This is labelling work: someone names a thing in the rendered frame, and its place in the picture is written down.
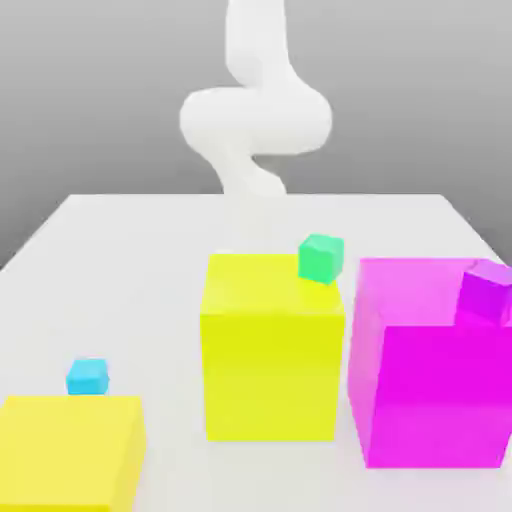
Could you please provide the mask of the small green cube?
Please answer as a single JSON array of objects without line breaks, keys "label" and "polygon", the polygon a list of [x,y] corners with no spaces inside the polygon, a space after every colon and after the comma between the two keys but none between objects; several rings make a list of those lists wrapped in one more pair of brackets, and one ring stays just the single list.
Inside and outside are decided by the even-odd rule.
[{"label": "small green cube", "polygon": [[344,240],[325,234],[313,233],[299,246],[298,275],[323,283],[334,282],[344,264]]}]

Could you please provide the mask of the small cyan cube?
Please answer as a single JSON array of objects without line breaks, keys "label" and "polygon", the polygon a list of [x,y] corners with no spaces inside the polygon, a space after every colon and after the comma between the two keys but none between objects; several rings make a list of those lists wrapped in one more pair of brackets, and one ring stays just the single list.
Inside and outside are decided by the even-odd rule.
[{"label": "small cyan cube", "polygon": [[105,395],[109,387],[107,361],[102,358],[75,359],[66,375],[69,395]]}]

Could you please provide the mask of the small purple cube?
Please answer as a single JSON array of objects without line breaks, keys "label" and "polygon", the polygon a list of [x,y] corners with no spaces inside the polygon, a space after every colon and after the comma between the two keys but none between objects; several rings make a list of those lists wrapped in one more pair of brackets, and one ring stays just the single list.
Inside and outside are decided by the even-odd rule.
[{"label": "small purple cube", "polygon": [[512,267],[487,259],[464,271],[456,306],[457,323],[512,325]]}]

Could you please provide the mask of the large lime yellow box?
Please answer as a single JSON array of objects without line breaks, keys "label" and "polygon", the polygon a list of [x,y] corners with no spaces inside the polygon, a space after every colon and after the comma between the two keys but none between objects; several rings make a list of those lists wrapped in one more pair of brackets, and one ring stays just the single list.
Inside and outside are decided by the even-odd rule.
[{"label": "large lime yellow box", "polygon": [[345,314],[293,254],[213,254],[200,307],[205,427],[217,442],[335,437]]}]

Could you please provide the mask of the large magenta box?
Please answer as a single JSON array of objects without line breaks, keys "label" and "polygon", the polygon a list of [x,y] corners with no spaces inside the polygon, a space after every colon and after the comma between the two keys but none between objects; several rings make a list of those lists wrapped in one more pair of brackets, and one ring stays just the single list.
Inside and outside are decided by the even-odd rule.
[{"label": "large magenta box", "polygon": [[457,323],[470,258],[364,258],[348,397],[369,468],[497,468],[512,437],[512,325]]}]

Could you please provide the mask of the large pale yellow box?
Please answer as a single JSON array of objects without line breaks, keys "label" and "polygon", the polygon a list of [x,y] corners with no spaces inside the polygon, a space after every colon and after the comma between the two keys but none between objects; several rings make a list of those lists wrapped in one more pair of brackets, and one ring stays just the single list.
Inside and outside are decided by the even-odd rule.
[{"label": "large pale yellow box", "polygon": [[0,512],[133,512],[145,451],[136,396],[10,396]]}]

